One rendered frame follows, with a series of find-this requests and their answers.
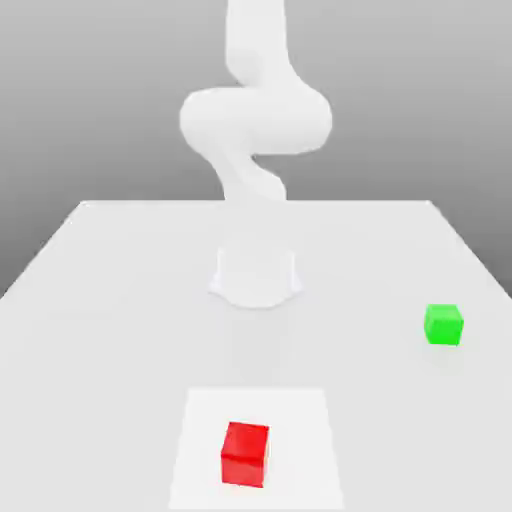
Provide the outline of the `small red cube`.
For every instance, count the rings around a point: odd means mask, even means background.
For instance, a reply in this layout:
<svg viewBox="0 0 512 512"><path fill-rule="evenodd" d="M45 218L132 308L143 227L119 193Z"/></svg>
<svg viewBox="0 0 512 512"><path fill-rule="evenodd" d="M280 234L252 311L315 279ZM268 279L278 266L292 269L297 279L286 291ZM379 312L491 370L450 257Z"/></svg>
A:
<svg viewBox="0 0 512 512"><path fill-rule="evenodd" d="M270 428L230 422L221 449L221 481L262 488L267 465Z"/></svg>

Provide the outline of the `small green cube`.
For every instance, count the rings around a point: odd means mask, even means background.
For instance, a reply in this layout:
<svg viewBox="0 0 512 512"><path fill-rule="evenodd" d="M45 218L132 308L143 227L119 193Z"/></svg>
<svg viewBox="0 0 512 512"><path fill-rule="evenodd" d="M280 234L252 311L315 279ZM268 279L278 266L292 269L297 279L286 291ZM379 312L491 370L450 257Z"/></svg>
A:
<svg viewBox="0 0 512 512"><path fill-rule="evenodd" d="M456 304L428 304L424 317L424 333L432 345L458 346L464 318Z"/></svg>

